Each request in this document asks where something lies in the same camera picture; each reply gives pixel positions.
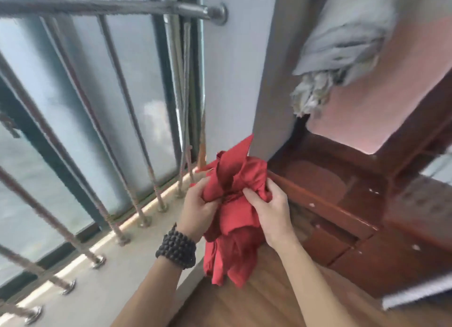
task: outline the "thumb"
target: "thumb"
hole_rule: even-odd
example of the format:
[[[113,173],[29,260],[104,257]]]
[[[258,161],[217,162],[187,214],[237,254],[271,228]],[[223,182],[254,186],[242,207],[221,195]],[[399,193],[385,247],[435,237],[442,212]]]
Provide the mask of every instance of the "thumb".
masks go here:
[[[220,203],[221,203],[221,198],[216,199],[215,201],[212,201],[212,202],[207,202],[204,205],[204,209],[213,215],[217,212],[217,209],[218,209],[218,206],[220,205]]]
[[[256,208],[259,213],[260,208],[262,208],[265,204],[267,204],[262,198],[259,197],[254,191],[248,188],[243,189],[243,195],[245,195],[246,199],[253,207]]]

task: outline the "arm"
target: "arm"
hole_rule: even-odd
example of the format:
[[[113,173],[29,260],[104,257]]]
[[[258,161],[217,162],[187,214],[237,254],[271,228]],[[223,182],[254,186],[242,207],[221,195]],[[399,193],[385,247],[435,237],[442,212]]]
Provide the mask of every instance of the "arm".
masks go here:
[[[270,179],[267,187],[273,195],[269,203],[249,189],[243,193],[256,208],[267,243],[282,261],[307,327],[358,327],[298,241],[286,194]]]
[[[218,201],[204,203],[201,193],[209,178],[203,178],[190,188],[177,230],[199,242],[212,223]],[[161,327],[173,302],[182,268],[160,256],[150,268],[143,282],[126,303],[111,327]]]

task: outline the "black beaded bracelet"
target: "black beaded bracelet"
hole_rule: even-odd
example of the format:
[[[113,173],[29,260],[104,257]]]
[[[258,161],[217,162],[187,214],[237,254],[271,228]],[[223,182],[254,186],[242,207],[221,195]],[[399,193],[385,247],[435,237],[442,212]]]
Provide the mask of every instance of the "black beaded bracelet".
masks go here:
[[[186,235],[176,231],[176,224],[163,236],[163,242],[155,253],[155,257],[164,256],[183,269],[195,266],[196,244]]]

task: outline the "red fabric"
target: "red fabric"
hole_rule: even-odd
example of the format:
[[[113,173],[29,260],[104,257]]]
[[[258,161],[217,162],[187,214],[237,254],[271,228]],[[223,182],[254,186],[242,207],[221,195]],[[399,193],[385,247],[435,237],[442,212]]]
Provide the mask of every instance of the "red fabric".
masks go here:
[[[265,241],[256,210],[242,193],[243,188],[255,191],[266,202],[271,193],[265,188],[267,162],[248,157],[253,135],[229,151],[221,151],[205,169],[211,179],[202,198],[211,202],[223,198],[214,220],[204,234],[206,252],[204,271],[212,284],[223,284],[225,274],[241,287],[257,263],[257,248]]]

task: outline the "red cloth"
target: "red cloth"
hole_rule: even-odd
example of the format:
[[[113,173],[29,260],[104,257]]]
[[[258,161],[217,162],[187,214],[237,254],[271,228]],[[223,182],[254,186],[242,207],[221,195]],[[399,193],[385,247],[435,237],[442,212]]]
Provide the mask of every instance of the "red cloth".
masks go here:
[[[229,151],[221,151],[206,169],[211,179],[202,198],[211,202],[223,198],[214,220],[204,234],[206,252],[204,271],[212,284],[223,284],[225,274],[241,287],[257,263],[257,248],[265,241],[257,212],[242,193],[243,188],[255,191],[269,202],[271,193],[265,188],[267,162],[248,157],[253,135]]]

